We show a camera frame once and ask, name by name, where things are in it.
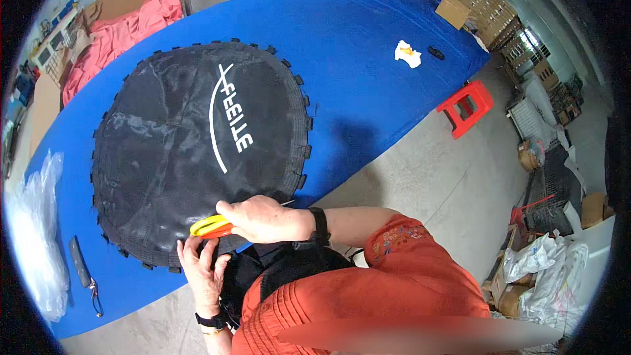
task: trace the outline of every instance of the red plastic stool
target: red plastic stool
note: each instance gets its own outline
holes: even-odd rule
[[[470,97],[475,103],[477,107],[475,111],[469,106],[467,97]],[[463,116],[456,110],[456,105],[460,105],[464,110]],[[451,124],[454,126],[451,135],[455,139],[458,139],[492,108],[493,98],[491,98],[491,94],[488,93],[481,81],[474,81],[436,107],[436,111],[439,113],[445,111],[447,118],[449,118]]]

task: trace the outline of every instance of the trampoline mat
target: trampoline mat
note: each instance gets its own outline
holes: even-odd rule
[[[157,51],[125,78],[95,132],[98,222],[123,256],[179,271],[176,241],[219,200],[302,187],[311,119],[299,75],[238,41]],[[229,235],[219,252],[245,240]]]

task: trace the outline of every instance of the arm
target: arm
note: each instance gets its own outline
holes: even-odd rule
[[[242,203],[217,203],[217,212],[233,225],[232,233],[253,243],[304,241],[316,230],[309,210],[282,207],[277,201],[255,196]],[[381,207],[346,207],[324,211],[332,243],[363,248],[366,240],[397,211]]]
[[[223,272],[230,260],[229,255],[222,255],[215,262],[215,269],[211,270],[213,251],[219,243],[217,239],[207,242],[201,253],[196,249],[202,238],[190,236],[185,244],[177,241],[177,256],[184,269],[186,280],[189,281],[197,314],[204,319],[211,319],[219,314],[219,294],[223,287]],[[201,326],[204,341],[209,354],[229,355],[232,350],[232,332],[228,328],[216,330]]]

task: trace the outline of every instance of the plastic bag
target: plastic bag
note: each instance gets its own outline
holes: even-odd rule
[[[539,138],[530,138],[529,141],[528,152],[534,154],[537,162],[539,162],[539,167],[542,167],[546,162],[546,148],[544,148],[543,142]]]
[[[555,241],[548,237],[548,233],[519,252],[507,249],[504,253],[504,280],[509,284],[528,273],[547,269],[555,264],[555,260],[550,258],[555,251]]]
[[[62,171],[63,154],[51,152],[13,194],[6,195],[8,226],[16,261],[42,316],[53,322],[66,313],[69,278],[57,235],[55,184]]]
[[[534,288],[520,296],[519,316],[539,318],[540,323],[569,335],[586,310],[585,306],[576,305],[575,295],[580,289],[589,249],[585,243],[564,239],[557,230],[555,233],[555,248],[548,254],[555,263],[540,271]]]

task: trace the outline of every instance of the red fabric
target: red fabric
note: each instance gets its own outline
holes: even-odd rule
[[[94,41],[70,71],[64,91],[64,105],[81,91],[103,67],[145,37],[182,18],[180,0],[146,0],[140,9],[114,20],[94,22]]]
[[[400,315],[489,317],[478,283],[417,220],[397,214],[367,240],[370,268],[286,284],[261,304],[259,277],[245,295],[233,354],[323,354],[284,343],[284,328],[311,321]]]

